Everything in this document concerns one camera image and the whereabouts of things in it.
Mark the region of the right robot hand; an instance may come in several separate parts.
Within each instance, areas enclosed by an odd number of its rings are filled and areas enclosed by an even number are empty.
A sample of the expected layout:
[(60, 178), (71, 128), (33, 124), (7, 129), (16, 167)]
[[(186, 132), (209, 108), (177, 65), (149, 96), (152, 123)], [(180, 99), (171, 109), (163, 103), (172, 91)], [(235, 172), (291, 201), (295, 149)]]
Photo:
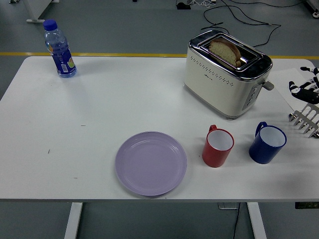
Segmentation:
[(291, 95), (298, 100), (317, 105), (319, 103), (319, 69), (318, 67), (301, 67), (300, 69), (312, 72), (314, 77), (300, 86), (297, 86), (293, 81), (289, 81)]

